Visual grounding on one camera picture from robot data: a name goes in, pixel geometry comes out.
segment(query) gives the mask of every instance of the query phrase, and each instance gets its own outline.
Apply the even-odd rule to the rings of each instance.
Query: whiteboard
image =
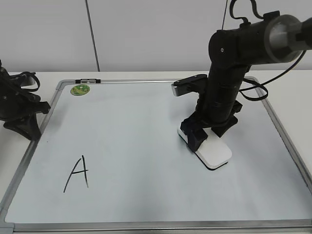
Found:
[[[312,195],[261,102],[238,100],[223,137],[229,163],[209,171],[176,129],[197,95],[170,83],[65,86],[6,222],[89,223],[310,219]],[[72,175],[84,155],[84,173]],[[83,170],[80,161],[76,170]]]

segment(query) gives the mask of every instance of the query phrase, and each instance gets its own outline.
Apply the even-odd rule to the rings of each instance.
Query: black robotic mount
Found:
[[[203,128],[212,128],[221,137],[237,124],[234,114],[241,110],[242,104],[236,100],[236,96],[244,91],[240,90],[242,81],[266,91],[261,98],[247,97],[241,92],[247,99],[261,100],[268,96],[264,84],[244,79],[252,65],[290,62],[312,49],[312,18],[300,22],[294,16],[280,15],[279,11],[260,16],[255,0],[251,0],[254,15],[262,19],[251,24],[245,17],[233,16],[236,1],[231,1],[230,15],[243,20],[243,23],[238,29],[218,30],[211,37],[209,56],[212,64],[209,75],[197,75],[172,84],[176,96],[199,93],[195,112],[180,127],[193,152],[208,137]]]
[[[22,88],[34,83],[38,85],[35,89]],[[31,93],[39,87],[40,82],[34,72],[10,76],[0,61],[0,120],[5,121],[5,128],[29,140],[37,140],[41,136],[36,113],[46,114],[50,110],[46,101],[40,102],[40,97]]]

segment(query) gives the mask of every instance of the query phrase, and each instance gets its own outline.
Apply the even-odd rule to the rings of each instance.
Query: round sticker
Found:
[[[90,87],[86,84],[80,84],[80,85],[76,85],[74,86],[70,93],[74,96],[82,96],[87,94],[90,91]]]

